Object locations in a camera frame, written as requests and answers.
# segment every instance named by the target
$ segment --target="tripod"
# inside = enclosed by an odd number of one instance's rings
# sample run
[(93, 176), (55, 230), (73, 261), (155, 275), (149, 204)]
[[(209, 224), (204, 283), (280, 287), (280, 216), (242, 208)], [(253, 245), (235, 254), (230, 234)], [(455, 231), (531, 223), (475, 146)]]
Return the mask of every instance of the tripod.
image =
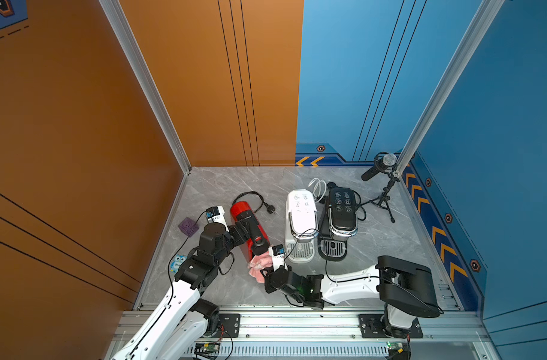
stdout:
[(393, 169), (392, 169), (391, 172), (388, 172), (386, 174), (388, 174), (389, 181), (388, 181), (388, 184), (386, 185), (386, 187), (384, 188), (384, 191), (377, 198), (371, 199), (367, 203), (372, 203), (373, 205), (378, 206), (380, 209), (387, 210), (389, 212), (389, 219), (392, 222), (396, 222), (396, 220), (393, 218), (392, 210), (390, 210), (389, 205), (388, 205), (388, 200), (390, 199), (390, 197), (388, 195), (388, 192), (390, 190), (392, 190), (392, 187), (394, 186), (394, 184), (396, 182), (400, 181), (400, 179), (397, 178), (396, 176), (394, 176)]

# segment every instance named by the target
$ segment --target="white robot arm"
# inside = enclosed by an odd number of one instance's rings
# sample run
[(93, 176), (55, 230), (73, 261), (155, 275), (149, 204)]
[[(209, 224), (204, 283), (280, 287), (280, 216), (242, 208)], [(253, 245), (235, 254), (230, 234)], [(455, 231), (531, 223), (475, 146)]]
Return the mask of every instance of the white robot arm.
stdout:
[[(150, 318), (112, 360), (178, 359), (198, 338), (216, 331), (219, 307), (200, 297), (216, 278), (223, 259), (249, 237), (239, 223), (228, 230), (221, 207), (209, 208), (207, 218), (209, 224), (200, 234), (196, 251), (181, 265)], [(277, 269), (262, 270), (268, 293), (282, 291), (314, 309), (349, 299), (382, 299), (386, 303), (384, 328), (397, 338), (407, 336), (415, 317), (440, 315), (427, 267), (379, 256), (377, 265), (362, 271), (303, 277), (283, 265), (280, 246), (270, 248)]]
[(199, 291), (183, 280), (171, 286), (137, 334), (112, 359), (177, 359), (205, 333), (208, 319), (197, 311), (188, 312), (200, 299)]
[(292, 267), (262, 271), (265, 291), (281, 291), (298, 303), (323, 309), (350, 299), (381, 299), (385, 302), (384, 328), (396, 338), (405, 338), (416, 317), (438, 317), (431, 270), (392, 256), (379, 256), (378, 263), (362, 271), (343, 275), (303, 277)]

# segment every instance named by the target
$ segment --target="black mounting plate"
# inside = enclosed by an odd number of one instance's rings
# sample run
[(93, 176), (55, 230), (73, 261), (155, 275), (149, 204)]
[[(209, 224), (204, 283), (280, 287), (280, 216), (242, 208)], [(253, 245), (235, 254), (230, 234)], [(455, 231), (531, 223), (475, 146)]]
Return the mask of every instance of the black mounting plate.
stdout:
[[(362, 331), (362, 337), (365, 339), (375, 338), (390, 338), (385, 335), (384, 324), (381, 322), (383, 314), (360, 314), (358, 315), (359, 328)], [(423, 338), (422, 328), (419, 324), (418, 318), (412, 323), (412, 327), (409, 329), (410, 339)]]
[(240, 334), (240, 314), (219, 314), (219, 324), (223, 325), (223, 330), (233, 338)]

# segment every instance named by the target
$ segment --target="blue wall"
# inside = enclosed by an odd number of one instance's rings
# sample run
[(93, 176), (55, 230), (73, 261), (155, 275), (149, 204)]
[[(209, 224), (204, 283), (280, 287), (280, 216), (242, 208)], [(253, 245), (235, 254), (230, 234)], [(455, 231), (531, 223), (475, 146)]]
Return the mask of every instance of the blue wall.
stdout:
[(547, 358), (547, 1), (504, 2), (419, 155), (485, 265), (501, 356)]
[(479, 4), (305, 0), (298, 143), (328, 143), (346, 161), (401, 149)]
[(23, 21), (27, 18), (26, 0), (12, 0), (11, 6), (14, 10), (13, 15), (4, 17), (0, 14), (0, 29), (18, 23), (19, 21)]

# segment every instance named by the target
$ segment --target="white cable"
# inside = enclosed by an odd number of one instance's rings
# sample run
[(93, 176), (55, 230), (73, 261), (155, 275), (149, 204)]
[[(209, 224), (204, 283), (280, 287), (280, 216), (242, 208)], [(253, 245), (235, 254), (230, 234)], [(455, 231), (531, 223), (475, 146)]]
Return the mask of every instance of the white cable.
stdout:
[[(328, 186), (325, 183), (325, 181), (320, 180), (317, 177), (314, 177), (312, 179), (312, 181), (310, 181), (310, 183), (307, 185), (307, 187), (312, 186), (313, 183), (316, 183), (316, 184), (313, 186), (312, 194), (313, 194), (313, 197), (316, 199), (316, 202), (319, 203), (321, 198), (324, 197), (325, 191), (327, 191)], [(324, 191), (321, 191), (321, 184), (322, 183), (324, 184)]]

